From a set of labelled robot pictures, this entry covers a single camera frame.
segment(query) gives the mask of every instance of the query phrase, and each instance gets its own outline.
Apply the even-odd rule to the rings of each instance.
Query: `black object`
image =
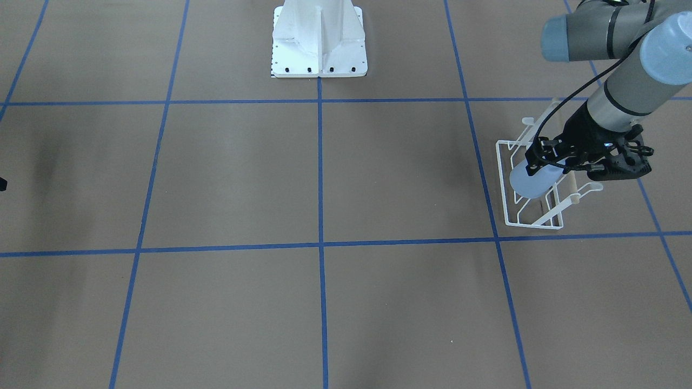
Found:
[[[643,130],[639,124],[629,132],[602,128],[584,103],[562,134],[552,141],[541,136],[531,144],[525,154],[526,171],[533,176],[543,166],[565,160],[569,170],[586,170],[593,181],[638,179],[651,172],[648,157],[654,152],[644,145]]]

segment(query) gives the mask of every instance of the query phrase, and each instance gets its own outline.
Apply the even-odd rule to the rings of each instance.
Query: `black band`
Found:
[[[629,109],[623,107],[622,105],[620,105],[620,103],[618,103],[617,101],[615,101],[615,99],[610,94],[610,91],[608,90],[608,80],[606,80],[605,83],[603,84],[603,91],[605,92],[605,96],[608,98],[608,101],[610,101],[610,104],[612,104],[613,106],[615,106],[615,108],[619,109],[620,111],[624,112],[625,114],[632,115],[632,116],[651,115],[651,112],[649,112],[648,114],[642,114],[641,112],[635,112],[635,111],[629,110]]]
[[[615,22],[617,20],[617,15],[620,13],[622,7],[615,8],[612,15],[610,16],[610,23],[608,23],[608,37],[606,38],[606,45],[608,46],[608,58],[611,60],[615,59],[615,53],[612,50],[612,36],[615,31]]]

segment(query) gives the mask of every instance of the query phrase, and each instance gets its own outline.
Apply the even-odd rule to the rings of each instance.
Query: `light blue joint cap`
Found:
[[[567,44],[567,15],[549,19],[543,26],[540,37],[543,58],[551,62],[569,62],[570,48]]]
[[[641,43],[641,65],[651,78],[668,85],[692,82],[692,12],[671,15]]]

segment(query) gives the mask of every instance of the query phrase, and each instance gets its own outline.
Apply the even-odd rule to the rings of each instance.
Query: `white wire rack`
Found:
[[[592,181],[588,181],[582,186],[577,186],[574,172],[564,174],[543,197],[537,199],[528,199],[520,196],[511,189],[510,185],[506,185],[506,182],[508,182],[506,178],[509,178],[509,173],[523,161],[524,153],[531,145],[538,126],[557,104],[559,104],[559,100],[553,99],[538,120],[523,118],[522,123],[526,127],[516,141],[497,141],[495,144],[495,151],[498,157],[498,172],[500,173],[504,223],[508,226],[559,230],[565,226],[562,215],[565,209],[578,204],[585,195],[603,190],[603,184]],[[559,115],[557,118],[559,122],[562,122]],[[502,164],[503,156],[508,160],[507,170],[505,170]],[[561,197],[559,188],[566,190],[569,194]]]

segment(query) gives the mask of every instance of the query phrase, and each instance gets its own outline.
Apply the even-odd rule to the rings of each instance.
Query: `black cable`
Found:
[[[647,24],[653,18],[653,6],[654,6],[655,2],[656,2],[656,0],[650,0],[648,10],[646,12],[646,18],[644,19],[644,24]],[[630,54],[632,54],[635,51],[637,45],[639,44],[639,41],[641,41],[641,39],[643,37],[644,36],[642,35],[641,37],[638,37],[634,42],[632,42],[627,53],[622,58],[620,58],[617,62],[615,62],[613,65],[611,65],[608,69],[604,70],[603,72],[598,74],[596,77],[589,80],[586,84],[579,87],[579,89],[577,89],[571,95],[566,97],[566,99],[562,100],[560,102],[560,104],[557,105],[557,107],[555,107],[552,111],[550,111],[550,113],[547,116],[545,116],[545,119],[541,122],[541,124],[538,126],[538,129],[536,130],[536,135],[534,135],[534,141],[530,146],[530,148],[534,152],[534,156],[537,159],[541,160],[542,162],[545,162],[546,165],[555,166],[556,168],[563,169],[566,172],[569,172],[570,170],[575,170],[575,171],[588,170],[588,168],[589,168],[588,166],[567,166],[567,165],[563,165],[562,163],[548,161],[547,159],[544,159],[541,155],[538,154],[538,151],[536,150],[536,147],[534,147],[534,145],[538,144],[538,137],[540,136],[540,132],[543,130],[545,123],[547,123],[548,120],[550,120],[550,118],[552,118],[553,115],[555,113],[557,113],[557,111],[560,110],[560,108],[562,108],[565,104],[567,104],[567,102],[569,102],[572,98],[574,98],[574,96],[580,94],[584,89],[588,88],[591,84],[593,84],[597,80],[601,79],[606,74],[610,73],[613,69],[620,66],[620,64],[622,62],[624,62],[630,56]]]

